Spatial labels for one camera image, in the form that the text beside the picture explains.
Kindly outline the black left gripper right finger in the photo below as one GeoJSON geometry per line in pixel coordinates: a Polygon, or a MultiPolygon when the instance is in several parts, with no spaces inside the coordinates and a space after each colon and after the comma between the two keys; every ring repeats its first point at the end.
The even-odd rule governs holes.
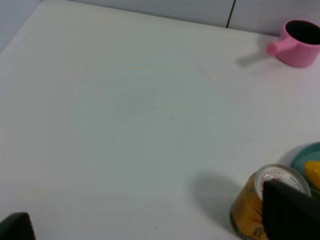
{"type": "Polygon", "coordinates": [[[269,240],[318,240],[320,201],[278,180],[265,181],[262,224],[269,240]]]}

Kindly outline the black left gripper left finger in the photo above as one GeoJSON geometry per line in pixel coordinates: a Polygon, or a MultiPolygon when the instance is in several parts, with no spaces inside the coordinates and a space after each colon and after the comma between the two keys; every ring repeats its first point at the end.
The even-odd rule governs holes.
{"type": "Polygon", "coordinates": [[[15,212],[0,222],[0,240],[35,240],[35,232],[27,212],[15,212]]]}

